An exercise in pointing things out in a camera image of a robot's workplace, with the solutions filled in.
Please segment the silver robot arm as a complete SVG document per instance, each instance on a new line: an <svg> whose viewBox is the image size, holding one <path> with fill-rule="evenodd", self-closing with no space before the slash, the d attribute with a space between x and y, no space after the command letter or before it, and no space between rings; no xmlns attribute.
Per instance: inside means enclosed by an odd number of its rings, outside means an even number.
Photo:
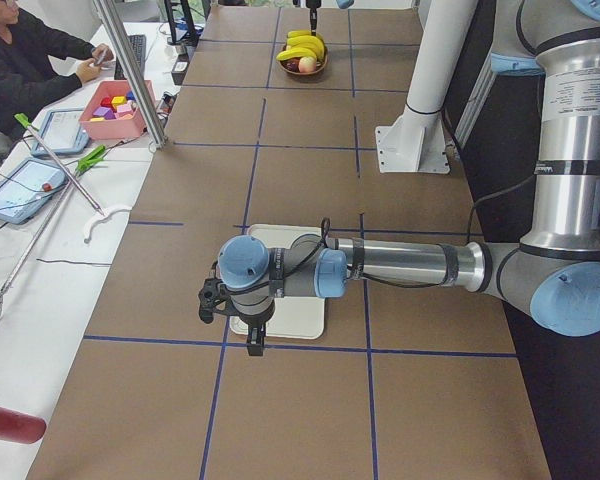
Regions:
<svg viewBox="0 0 600 480"><path fill-rule="evenodd" d="M600 331L600 1L500 1L491 68L544 78L532 226L515 243L463 246L304 234L289 248L241 235L221 248L199 316L236 316L250 355L284 297L337 298L365 279L460 286L499 298L565 336Z"/></svg>
<svg viewBox="0 0 600 480"><path fill-rule="evenodd" d="M354 0L336 0L339 9L348 9L354 4ZM296 8L306 8L309 11L310 34L317 35L318 11L322 7L321 0L293 0L292 5Z"/></svg>

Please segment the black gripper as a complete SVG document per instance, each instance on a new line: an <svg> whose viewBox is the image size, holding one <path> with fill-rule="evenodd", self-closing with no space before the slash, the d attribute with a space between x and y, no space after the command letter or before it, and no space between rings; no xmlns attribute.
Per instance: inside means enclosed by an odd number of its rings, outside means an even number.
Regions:
<svg viewBox="0 0 600 480"><path fill-rule="evenodd" d="M266 325L271 319L269 314L250 316L247 320L247 351L250 356L262 356L266 338Z"/></svg>

